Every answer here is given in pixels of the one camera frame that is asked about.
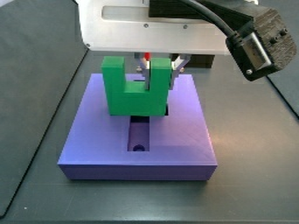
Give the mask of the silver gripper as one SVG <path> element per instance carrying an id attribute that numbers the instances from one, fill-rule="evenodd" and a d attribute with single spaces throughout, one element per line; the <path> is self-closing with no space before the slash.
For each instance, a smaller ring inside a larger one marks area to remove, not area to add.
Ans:
<path id="1" fill-rule="evenodd" d="M 225 36 L 203 20 L 149 17 L 149 0 L 76 0 L 81 38 L 92 51 L 132 52 L 149 89 L 145 53 L 179 53 L 171 86 L 191 54 L 225 54 Z"/>

